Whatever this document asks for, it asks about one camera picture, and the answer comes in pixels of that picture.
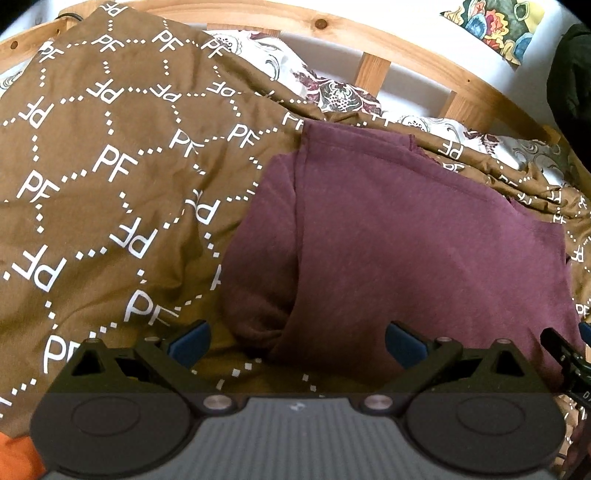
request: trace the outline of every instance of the blue gripper pad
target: blue gripper pad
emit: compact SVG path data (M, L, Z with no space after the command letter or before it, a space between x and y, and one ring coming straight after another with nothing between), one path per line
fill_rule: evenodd
M393 323L386 328L386 350L405 369L428 356L427 345Z
M209 350L212 332L207 322L176 340L168 347L167 355L186 368L191 368Z
M579 323L579 333L581 334L581 338L583 341L591 346L591 325L587 322L580 322Z

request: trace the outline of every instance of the wood knot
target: wood knot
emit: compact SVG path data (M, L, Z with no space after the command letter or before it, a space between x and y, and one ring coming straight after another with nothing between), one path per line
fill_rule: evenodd
M324 18L319 18L318 20L316 20L316 22L314 22L314 26L318 30L324 30L326 27L329 26L329 23Z

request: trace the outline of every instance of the metal screw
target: metal screw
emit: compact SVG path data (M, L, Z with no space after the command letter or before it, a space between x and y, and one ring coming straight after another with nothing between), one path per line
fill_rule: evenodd
M227 395L209 395L203 405L209 410L227 410L232 406L232 399Z
M380 394L370 395L363 401L363 404L370 410L379 411L388 410L393 403L393 400L389 396Z

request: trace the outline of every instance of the white wall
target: white wall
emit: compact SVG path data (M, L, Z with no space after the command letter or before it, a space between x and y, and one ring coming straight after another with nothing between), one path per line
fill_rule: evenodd
M281 0L285 4L350 18L439 53L499 89L539 123L554 125L546 102L546 79L561 35L578 20L556 0L536 0L545 8L545 16L525 54L523 65L514 70L491 48L439 15L446 10L455 10L461 1ZM42 0L35 9L41 11L45 19L53 19L61 9L75 3L78 1ZM18 22L0 36L0 40L21 31L23 25L24 21ZM318 41L293 36L283 37L318 73L339 80L353 80L360 51L322 46ZM437 115L446 97L445 88L397 66L391 67L378 96L386 110L400 115L425 116Z

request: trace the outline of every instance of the bed headboard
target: bed headboard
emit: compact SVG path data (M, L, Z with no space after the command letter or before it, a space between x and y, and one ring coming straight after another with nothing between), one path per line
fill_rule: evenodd
M63 12L86 18L104 0L89 0ZM363 51L355 78L377 95L391 63L423 75L451 90L439 117L455 119L468 128L489 131L498 119L526 140L552 140L548 131L501 92L456 63L376 28L346 18L266 0L132 0L137 10L210 29L242 28L279 36L287 32L319 38ZM31 28L0 43L0 71L31 57L50 37L77 23L72 18Z

